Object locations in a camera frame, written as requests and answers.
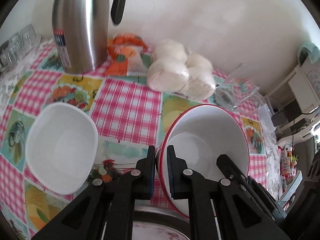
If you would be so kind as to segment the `white wooden shelf unit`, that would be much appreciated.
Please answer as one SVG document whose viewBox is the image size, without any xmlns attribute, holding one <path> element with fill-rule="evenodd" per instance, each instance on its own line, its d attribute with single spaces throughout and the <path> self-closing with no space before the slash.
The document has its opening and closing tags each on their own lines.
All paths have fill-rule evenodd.
<svg viewBox="0 0 320 240">
<path fill-rule="evenodd" d="M 268 107 L 272 107 L 270 102 L 272 95 L 285 84 L 289 85 L 301 114 L 291 122 L 285 121 L 276 126 L 279 135 L 301 120 L 305 120 L 309 127 L 319 120 L 319 61 L 312 63 L 309 58 L 306 58 L 301 66 L 297 65 L 280 84 L 265 95 Z"/>
</svg>

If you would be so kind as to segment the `black charger plug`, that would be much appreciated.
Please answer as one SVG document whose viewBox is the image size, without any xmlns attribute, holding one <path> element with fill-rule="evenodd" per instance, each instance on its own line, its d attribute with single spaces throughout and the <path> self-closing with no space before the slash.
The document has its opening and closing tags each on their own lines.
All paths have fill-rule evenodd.
<svg viewBox="0 0 320 240">
<path fill-rule="evenodd" d="M 277 113 L 275 113 L 274 115 L 272 115 L 271 117 L 271 121 L 274 127 L 278 127 L 281 126 L 285 123 L 288 123 L 288 116 L 289 116 L 289 112 L 287 110 L 281 110 L 278 111 Z"/>
</svg>

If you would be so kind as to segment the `teal cloth on shelf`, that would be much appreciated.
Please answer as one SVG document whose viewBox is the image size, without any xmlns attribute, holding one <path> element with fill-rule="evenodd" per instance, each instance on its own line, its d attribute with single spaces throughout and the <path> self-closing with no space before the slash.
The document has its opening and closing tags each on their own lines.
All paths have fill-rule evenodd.
<svg viewBox="0 0 320 240">
<path fill-rule="evenodd" d="M 320 58 L 319 48 L 312 42 L 305 42 L 299 48 L 297 53 L 298 64 L 302 66 L 307 57 L 312 64 L 316 63 Z"/>
</svg>

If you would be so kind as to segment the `colourful candy tube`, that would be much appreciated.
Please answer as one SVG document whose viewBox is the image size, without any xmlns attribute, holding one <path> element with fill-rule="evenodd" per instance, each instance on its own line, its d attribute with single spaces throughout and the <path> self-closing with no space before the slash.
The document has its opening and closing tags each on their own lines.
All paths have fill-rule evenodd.
<svg viewBox="0 0 320 240">
<path fill-rule="evenodd" d="M 280 175 L 284 179 L 286 187 L 292 183 L 295 177 L 292 150 L 291 145 L 285 145 L 280 152 Z"/>
</svg>

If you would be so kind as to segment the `floral rimmed white plate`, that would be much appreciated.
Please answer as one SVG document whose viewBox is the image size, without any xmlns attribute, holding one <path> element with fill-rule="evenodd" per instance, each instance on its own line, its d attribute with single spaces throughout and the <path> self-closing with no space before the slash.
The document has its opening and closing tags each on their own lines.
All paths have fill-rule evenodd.
<svg viewBox="0 0 320 240">
<path fill-rule="evenodd" d="M 188 240 L 189 238 L 176 229 L 161 224 L 134 222 L 132 228 L 133 240 Z"/>
</svg>

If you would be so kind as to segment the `large stainless steel pan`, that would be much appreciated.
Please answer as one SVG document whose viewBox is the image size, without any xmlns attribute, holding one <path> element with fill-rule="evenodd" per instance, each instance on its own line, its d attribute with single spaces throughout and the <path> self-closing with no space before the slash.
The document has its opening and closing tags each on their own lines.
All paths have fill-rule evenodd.
<svg viewBox="0 0 320 240">
<path fill-rule="evenodd" d="M 169 209 L 152 206 L 136 206 L 133 222 L 148 222 L 168 226 L 178 230 L 191 239 L 189 220 Z"/>
</svg>

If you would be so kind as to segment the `clear glass mug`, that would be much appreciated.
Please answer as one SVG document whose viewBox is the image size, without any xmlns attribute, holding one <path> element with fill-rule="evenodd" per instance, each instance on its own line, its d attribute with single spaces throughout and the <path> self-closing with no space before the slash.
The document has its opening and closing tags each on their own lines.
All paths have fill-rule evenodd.
<svg viewBox="0 0 320 240">
<path fill-rule="evenodd" d="M 255 114 L 264 104 L 259 93 L 259 83 L 255 78 L 259 75 L 256 63 L 239 64 L 224 82 L 217 86 L 213 94 L 216 104 L 230 112 Z"/>
</svg>

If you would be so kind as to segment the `bag of white buns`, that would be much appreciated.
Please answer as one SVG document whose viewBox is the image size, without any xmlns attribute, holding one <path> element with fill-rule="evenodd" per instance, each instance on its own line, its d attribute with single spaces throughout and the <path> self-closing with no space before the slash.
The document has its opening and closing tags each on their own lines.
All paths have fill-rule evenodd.
<svg viewBox="0 0 320 240">
<path fill-rule="evenodd" d="M 213 65 L 204 56 L 190 53 L 182 43 L 166 39 L 155 45 L 151 58 L 146 77 L 151 90 L 180 93 L 200 101 L 213 95 L 216 89 Z"/>
</svg>

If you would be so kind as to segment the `checkered picture tablecloth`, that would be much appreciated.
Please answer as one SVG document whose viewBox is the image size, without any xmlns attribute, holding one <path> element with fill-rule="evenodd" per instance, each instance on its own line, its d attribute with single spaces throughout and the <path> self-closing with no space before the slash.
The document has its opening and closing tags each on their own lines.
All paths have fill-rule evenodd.
<svg viewBox="0 0 320 240">
<path fill-rule="evenodd" d="M 148 89 L 144 77 L 105 76 L 106 69 L 66 74 L 49 40 L 21 66 L 1 74 L 1 224 L 13 238 L 31 239 L 74 199 L 45 188 L 25 162 L 30 126 L 49 103 L 71 103 L 88 114 L 100 135 L 100 153 L 121 172 L 149 145 L 160 145 L 174 120 L 196 105 Z"/>
</svg>

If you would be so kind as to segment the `white power strip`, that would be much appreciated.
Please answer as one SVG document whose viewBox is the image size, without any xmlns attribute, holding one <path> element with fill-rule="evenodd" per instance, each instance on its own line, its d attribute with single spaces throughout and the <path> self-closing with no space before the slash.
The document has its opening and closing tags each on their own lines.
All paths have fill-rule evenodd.
<svg viewBox="0 0 320 240">
<path fill-rule="evenodd" d="M 260 106 L 258 110 L 258 117 L 268 133 L 274 132 L 276 130 L 272 122 L 272 113 L 266 103 Z"/>
</svg>

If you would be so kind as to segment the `stainless steel thermos jug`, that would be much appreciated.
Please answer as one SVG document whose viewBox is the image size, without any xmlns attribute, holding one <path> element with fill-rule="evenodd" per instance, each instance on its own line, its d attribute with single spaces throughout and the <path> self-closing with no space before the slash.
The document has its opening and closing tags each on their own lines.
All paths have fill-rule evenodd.
<svg viewBox="0 0 320 240">
<path fill-rule="evenodd" d="M 126 0 L 54 0 L 52 28 L 63 70 L 83 74 L 107 59 L 108 22 L 118 25 Z"/>
</svg>

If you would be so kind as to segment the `strawberry pattern white bowl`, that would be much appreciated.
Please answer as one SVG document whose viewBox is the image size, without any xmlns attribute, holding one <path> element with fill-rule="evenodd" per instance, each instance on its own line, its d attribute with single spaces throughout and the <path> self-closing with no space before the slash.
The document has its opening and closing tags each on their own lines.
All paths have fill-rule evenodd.
<svg viewBox="0 0 320 240">
<path fill-rule="evenodd" d="M 219 181 L 224 175 L 216 160 L 228 155 L 244 175 L 249 171 L 249 148 L 241 125 L 226 110 L 202 104 L 184 111 L 170 126 L 157 153 L 157 171 L 161 188 L 169 205 L 188 217 L 187 200 L 174 200 L 170 194 L 167 147 L 174 147 L 176 157 L 204 178 Z"/>
</svg>

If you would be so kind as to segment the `small white square bowl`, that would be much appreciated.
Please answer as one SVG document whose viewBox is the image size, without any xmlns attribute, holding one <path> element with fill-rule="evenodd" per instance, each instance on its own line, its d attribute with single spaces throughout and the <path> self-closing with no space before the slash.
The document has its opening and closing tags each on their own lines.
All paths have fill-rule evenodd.
<svg viewBox="0 0 320 240">
<path fill-rule="evenodd" d="M 86 181 L 98 149 L 98 130 L 82 110 L 51 103 L 35 119 L 25 159 L 36 179 L 57 194 L 75 193 Z"/>
</svg>

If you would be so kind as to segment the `orange snack packet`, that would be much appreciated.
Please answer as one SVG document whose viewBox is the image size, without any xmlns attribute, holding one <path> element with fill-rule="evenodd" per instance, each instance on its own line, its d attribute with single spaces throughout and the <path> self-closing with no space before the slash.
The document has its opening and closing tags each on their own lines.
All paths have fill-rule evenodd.
<svg viewBox="0 0 320 240">
<path fill-rule="evenodd" d="M 118 34 L 107 39 L 107 52 L 111 63 L 104 74 L 109 76 L 146 76 L 147 65 L 142 52 L 148 46 L 136 34 Z"/>
</svg>

